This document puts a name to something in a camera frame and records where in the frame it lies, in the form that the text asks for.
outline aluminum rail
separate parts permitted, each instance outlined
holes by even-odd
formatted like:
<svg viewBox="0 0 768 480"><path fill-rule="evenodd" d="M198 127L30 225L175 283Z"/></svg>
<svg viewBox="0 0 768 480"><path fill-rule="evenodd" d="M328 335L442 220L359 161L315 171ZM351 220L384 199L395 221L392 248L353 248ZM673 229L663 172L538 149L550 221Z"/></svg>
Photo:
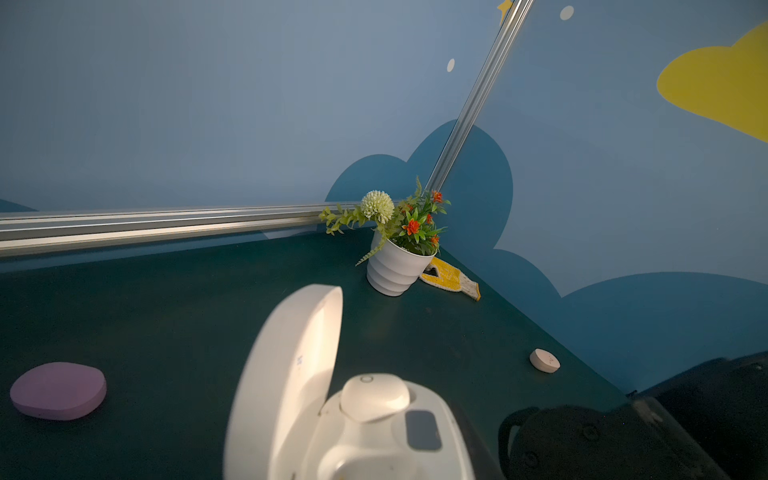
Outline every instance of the aluminum rail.
<svg viewBox="0 0 768 480"><path fill-rule="evenodd" d="M352 204L342 204L342 208ZM62 214L0 217L0 257L50 253L128 243L224 235L321 223L336 204Z"/></svg>
<svg viewBox="0 0 768 480"><path fill-rule="evenodd" d="M528 15L533 2L534 0L517 0L512 10L507 14L507 18L496 37L496 41L494 41L491 47L491 53L485 59L475 86L472 87L469 98L464 103L464 108L462 108L462 113L458 115L456 125L451 131L448 141L445 142L437 164L435 164L435 169L432 171L432 175L429 176L426 184L427 190L442 189L442 185L448 177L448 172L451 171L451 167L453 167L453 163L456 161L456 157L462 149L469 131L472 129L472 125L475 124L475 120L477 120L480 110L482 110L482 106L488 98L488 94L491 93L496 77L498 77L498 73L507 60L509 49L515 42L518 33L520 33L523 21Z"/></svg>

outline yellow glove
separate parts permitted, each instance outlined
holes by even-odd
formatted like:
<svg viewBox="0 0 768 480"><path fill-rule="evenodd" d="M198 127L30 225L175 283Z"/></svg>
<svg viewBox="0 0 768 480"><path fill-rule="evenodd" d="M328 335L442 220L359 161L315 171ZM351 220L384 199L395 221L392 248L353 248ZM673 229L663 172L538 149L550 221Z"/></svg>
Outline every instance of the yellow glove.
<svg viewBox="0 0 768 480"><path fill-rule="evenodd" d="M464 292L475 300L480 300L480 286L471 281L461 270L449 265L439 258L433 258L426 268L437 270L437 275L422 273L419 278L432 286L448 290L450 292Z"/></svg>

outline table surface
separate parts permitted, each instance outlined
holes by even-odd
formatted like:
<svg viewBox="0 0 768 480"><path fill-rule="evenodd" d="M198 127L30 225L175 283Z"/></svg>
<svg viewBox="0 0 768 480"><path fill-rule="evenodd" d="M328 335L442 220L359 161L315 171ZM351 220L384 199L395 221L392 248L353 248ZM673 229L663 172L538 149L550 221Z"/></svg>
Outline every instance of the table surface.
<svg viewBox="0 0 768 480"><path fill-rule="evenodd" d="M240 243L0 275L0 385L65 361L99 368L104 403L72 422L33 419L0 402L0 478L220 478L237 381L270 311L310 283L344 292L330 393L388 372L457 402L492 452L503 418L529 406L612 409L609 382L478 280L475 302L417 281L376 292L369 230ZM562 367L535 370L535 348Z"/></svg>

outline white ribbed pot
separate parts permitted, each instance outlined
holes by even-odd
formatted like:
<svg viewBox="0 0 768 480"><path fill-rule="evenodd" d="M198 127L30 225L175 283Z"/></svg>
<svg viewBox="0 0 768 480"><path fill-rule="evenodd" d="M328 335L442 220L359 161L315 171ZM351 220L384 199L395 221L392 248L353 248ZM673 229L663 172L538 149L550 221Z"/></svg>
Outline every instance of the white ribbed pot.
<svg viewBox="0 0 768 480"><path fill-rule="evenodd" d="M379 245L381 239L381 234L375 232L371 249ZM368 259L366 276L371 286L380 293L399 296L419 279L419 275L424 273L424 269L434 257L410 253L387 240L384 247Z"/></svg>

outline white cap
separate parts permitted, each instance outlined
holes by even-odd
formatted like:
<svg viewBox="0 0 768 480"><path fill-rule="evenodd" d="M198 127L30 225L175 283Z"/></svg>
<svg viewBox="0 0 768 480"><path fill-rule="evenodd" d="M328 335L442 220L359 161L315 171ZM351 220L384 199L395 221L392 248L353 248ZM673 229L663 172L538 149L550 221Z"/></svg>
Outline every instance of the white cap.
<svg viewBox="0 0 768 480"><path fill-rule="evenodd" d="M225 480L292 478L326 401L342 291L309 285L275 307L237 386L224 443Z"/></svg>

